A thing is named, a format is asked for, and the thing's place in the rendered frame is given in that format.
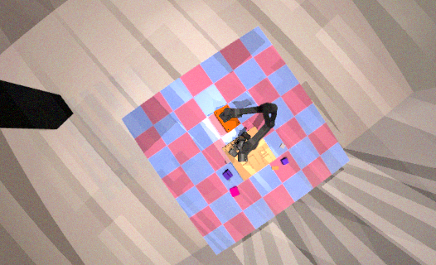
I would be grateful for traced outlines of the small pink flat block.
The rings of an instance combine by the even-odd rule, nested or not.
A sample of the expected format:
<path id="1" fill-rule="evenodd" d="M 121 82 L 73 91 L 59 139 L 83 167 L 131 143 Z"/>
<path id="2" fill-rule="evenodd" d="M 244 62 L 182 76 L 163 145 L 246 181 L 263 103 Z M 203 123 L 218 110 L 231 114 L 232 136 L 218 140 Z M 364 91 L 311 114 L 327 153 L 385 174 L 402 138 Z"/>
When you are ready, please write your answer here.
<path id="1" fill-rule="evenodd" d="M 237 195 L 240 195 L 237 186 L 231 187 L 231 188 L 230 188 L 230 193 L 232 194 L 233 197 L 235 197 L 235 196 L 237 196 Z"/>

